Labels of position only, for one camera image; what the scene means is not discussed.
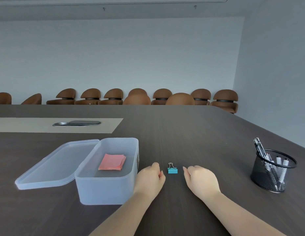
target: person's right forearm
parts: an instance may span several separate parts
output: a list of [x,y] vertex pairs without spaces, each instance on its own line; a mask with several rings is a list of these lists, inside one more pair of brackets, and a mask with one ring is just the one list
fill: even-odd
[[202,201],[232,236],[284,236],[220,192]]

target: person's left forearm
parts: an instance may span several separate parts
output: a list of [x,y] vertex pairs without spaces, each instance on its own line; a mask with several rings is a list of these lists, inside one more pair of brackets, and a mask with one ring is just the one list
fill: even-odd
[[151,204],[144,194],[135,193],[125,204],[98,226],[90,236],[133,236]]

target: person's left hand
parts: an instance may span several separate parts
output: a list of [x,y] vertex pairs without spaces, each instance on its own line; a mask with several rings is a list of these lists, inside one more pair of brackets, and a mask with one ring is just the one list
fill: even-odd
[[134,187],[134,194],[144,194],[150,202],[159,194],[166,180],[159,164],[154,162],[152,166],[142,169],[138,174]]

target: translucent plastic box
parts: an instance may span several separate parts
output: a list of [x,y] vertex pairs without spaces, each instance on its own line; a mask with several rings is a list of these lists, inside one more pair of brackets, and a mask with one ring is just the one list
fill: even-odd
[[[18,189],[62,186],[76,179],[85,205],[120,205],[134,190],[139,162],[136,138],[105,138],[61,145],[16,179]],[[98,170],[105,153],[125,155],[122,170]]]

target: forearm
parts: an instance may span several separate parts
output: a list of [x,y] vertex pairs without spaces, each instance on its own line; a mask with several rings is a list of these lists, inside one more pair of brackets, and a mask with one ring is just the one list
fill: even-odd
[[222,193],[203,200],[232,236],[284,236]]
[[150,203],[145,195],[134,194],[89,236],[133,236]]

